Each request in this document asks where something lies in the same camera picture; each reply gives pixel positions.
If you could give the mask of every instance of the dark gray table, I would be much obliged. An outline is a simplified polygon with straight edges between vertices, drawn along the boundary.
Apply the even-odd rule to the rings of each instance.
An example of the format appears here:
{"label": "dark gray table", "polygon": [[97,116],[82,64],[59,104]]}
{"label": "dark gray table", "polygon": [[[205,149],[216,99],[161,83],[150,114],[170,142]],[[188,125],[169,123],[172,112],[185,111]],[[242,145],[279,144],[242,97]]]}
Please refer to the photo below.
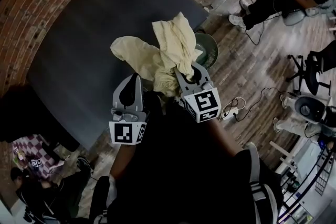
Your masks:
{"label": "dark gray table", "polygon": [[112,95],[133,70],[110,50],[122,36],[159,46],[152,22],[182,12],[195,29],[207,12],[193,0],[71,0],[37,51],[28,81],[86,149],[108,127]]}

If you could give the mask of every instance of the yellow cloth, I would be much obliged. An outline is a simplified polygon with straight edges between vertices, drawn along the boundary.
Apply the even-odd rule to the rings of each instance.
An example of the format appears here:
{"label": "yellow cloth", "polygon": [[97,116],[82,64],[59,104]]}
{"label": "yellow cloth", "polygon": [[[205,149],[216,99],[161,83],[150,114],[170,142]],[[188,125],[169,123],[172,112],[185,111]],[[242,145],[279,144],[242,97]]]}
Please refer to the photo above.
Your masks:
{"label": "yellow cloth", "polygon": [[191,62],[202,53],[195,49],[195,34],[188,20],[179,13],[173,20],[154,22],[160,50],[137,37],[120,37],[111,45],[112,53],[126,61],[143,79],[154,81],[154,91],[178,96],[180,87],[174,67],[192,78]]}

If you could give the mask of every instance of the checkered cushion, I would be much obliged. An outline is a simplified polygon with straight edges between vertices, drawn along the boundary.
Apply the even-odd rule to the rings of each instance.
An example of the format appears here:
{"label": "checkered cushion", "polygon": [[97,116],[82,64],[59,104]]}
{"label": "checkered cushion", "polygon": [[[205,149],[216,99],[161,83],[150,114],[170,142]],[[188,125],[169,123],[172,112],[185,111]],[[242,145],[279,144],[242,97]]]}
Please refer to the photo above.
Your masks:
{"label": "checkered cushion", "polygon": [[47,179],[52,171],[64,164],[64,161],[55,162],[55,160],[50,157],[45,150],[42,148],[42,139],[39,135],[34,134],[32,136],[25,136],[15,140],[12,143],[13,152],[14,148],[22,150],[26,156],[31,156],[34,159],[40,159],[42,165],[38,167],[36,175],[40,178]]}

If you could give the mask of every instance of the green bowl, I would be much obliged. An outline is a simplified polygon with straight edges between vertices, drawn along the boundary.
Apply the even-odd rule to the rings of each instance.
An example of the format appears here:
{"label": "green bowl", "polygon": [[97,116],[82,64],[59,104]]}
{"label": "green bowl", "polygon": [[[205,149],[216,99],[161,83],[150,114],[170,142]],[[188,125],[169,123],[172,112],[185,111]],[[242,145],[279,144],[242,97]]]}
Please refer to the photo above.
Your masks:
{"label": "green bowl", "polygon": [[195,33],[196,49],[202,51],[196,62],[209,69],[218,58],[218,46],[214,38],[208,34]]}

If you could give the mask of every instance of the white shoe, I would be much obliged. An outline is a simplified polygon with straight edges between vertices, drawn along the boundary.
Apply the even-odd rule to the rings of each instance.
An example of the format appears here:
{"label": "white shoe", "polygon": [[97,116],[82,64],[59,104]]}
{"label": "white shoe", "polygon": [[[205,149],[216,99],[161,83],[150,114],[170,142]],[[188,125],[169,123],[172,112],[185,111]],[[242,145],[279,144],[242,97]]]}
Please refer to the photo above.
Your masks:
{"label": "white shoe", "polygon": [[235,26],[239,26],[241,28],[246,28],[243,18],[235,15],[229,15],[229,22]]}
{"label": "white shoe", "polygon": [[277,117],[274,117],[274,118],[273,118],[273,129],[274,129],[274,131],[275,131],[276,133],[279,133],[279,132],[280,132],[280,130],[277,129],[277,123],[278,123],[278,121],[279,121],[279,119],[278,119]]}
{"label": "white shoe", "polygon": [[285,104],[286,96],[282,93],[282,94],[279,96],[279,98],[280,98],[280,101],[281,101],[281,103],[282,103],[282,107],[283,107],[284,109],[286,109],[286,108],[287,108],[287,105]]}
{"label": "white shoe", "polygon": [[242,9],[244,11],[246,11],[247,15],[249,15],[251,13],[250,10],[248,9],[249,4],[246,0],[239,0],[239,4],[242,7]]}

